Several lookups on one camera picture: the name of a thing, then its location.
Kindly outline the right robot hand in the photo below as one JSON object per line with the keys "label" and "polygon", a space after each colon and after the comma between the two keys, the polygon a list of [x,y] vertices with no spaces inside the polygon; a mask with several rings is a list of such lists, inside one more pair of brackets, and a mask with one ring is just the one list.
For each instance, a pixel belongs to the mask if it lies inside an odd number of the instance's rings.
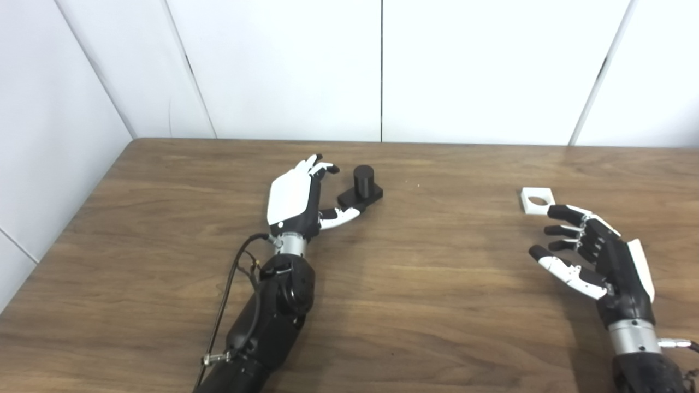
{"label": "right robot hand", "polygon": [[544,227],[559,239],[529,249],[539,266],[594,299],[605,328],[627,319],[656,324],[656,290],[639,239],[624,240],[601,216],[576,206],[552,205],[547,216],[567,223]]}

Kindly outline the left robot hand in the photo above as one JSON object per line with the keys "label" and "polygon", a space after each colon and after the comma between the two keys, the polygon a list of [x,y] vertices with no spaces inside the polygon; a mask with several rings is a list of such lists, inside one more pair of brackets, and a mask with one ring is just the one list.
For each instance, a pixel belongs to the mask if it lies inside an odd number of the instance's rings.
{"label": "left robot hand", "polygon": [[364,204],[319,208],[325,174],[337,174],[339,167],[322,162],[321,154],[301,160],[270,185],[267,222],[274,236],[297,234],[310,241],[322,230],[341,226],[365,211]]}

